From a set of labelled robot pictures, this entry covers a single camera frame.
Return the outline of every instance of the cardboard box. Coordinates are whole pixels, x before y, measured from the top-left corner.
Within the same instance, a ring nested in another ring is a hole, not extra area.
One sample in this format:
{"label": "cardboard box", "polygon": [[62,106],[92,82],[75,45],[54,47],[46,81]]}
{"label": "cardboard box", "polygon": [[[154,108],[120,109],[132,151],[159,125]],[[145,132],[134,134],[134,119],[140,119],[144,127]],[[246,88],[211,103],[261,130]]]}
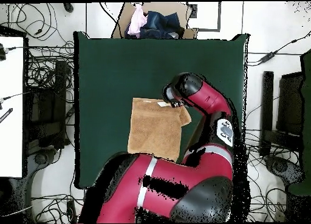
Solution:
{"label": "cardboard box", "polygon": [[[132,15],[135,12],[135,7],[130,2],[125,2],[121,9],[121,12],[118,17],[118,24],[120,25],[120,30],[122,36],[128,27],[128,24],[131,22]],[[189,20],[192,8],[182,4],[180,2],[145,2],[142,6],[144,13],[149,11],[159,12],[164,16],[177,13],[180,26],[184,29]],[[114,31],[112,32],[111,38],[120,38],[120,31],[118,24],[115,26]],[[183,34],[183,39],[195,39],[197,36],[198,29],[185,29]]]}

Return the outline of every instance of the dark blue cloth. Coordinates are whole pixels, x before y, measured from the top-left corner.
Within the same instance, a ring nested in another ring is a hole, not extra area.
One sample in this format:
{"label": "dark blue cloth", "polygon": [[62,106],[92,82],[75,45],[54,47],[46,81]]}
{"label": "dark blue cloth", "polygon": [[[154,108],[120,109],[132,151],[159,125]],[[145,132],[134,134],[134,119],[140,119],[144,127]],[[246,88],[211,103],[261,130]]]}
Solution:
{"label": "dark blue cloth", "polygon": [[[136,36],[128,35],[129,25],[125,30],[125,38],[137,39]],[[163,16],[159,12],[148,12],[147,23],[140,28],[140,38],[174,39],[169,33],[175,32],[182,36],[177,13]]]}

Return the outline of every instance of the towel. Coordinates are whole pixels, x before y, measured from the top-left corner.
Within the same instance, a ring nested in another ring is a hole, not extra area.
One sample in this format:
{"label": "towel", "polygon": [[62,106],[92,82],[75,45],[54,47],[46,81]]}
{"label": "towel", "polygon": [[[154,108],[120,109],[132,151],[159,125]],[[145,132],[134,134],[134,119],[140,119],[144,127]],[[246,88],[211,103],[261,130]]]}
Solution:
{"label": "towel", "polygon": [[163,106],[163,100],[133,98],[128,152],[153,154],[167,160],[179,157],[182,126],[191,122],[184,106]]}

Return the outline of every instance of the green mat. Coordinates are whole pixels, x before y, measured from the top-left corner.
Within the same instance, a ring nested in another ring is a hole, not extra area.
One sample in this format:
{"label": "green mat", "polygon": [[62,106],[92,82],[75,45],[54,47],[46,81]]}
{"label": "green mat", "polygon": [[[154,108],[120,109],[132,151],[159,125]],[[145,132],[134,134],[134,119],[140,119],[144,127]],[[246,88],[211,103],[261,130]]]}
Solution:
{"label": "green mat", "polygon": [[[77,188],[92,186],[106,160],[127,151],[133,97],[161,99],[163,86],[180,72],[205,75],[232,100],[241,126],[247,35],[232,41],[88,39],[81,32],[74,37],[80,107]],[[192,122],[182,128],[181,156],[201,118],[195,109],[188,111]]]}

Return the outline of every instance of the red robot arm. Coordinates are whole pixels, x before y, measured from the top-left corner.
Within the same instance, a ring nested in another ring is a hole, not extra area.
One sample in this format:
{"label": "red robot arm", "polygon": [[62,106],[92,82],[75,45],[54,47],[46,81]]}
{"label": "red robot arm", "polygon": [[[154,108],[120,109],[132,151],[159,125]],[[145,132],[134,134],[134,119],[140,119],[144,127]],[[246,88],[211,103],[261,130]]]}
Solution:
{"label": "red robot arm", "polygon": [[172,222],[226,221],[233,191],[230,106],[193,73],[174,77],[163,98],[172,106],[194,106],[203,114],[198,142],[189,147],[181,164],[149,154],[114,155],[87,191],[80,223],[135,223],[142,208]]}

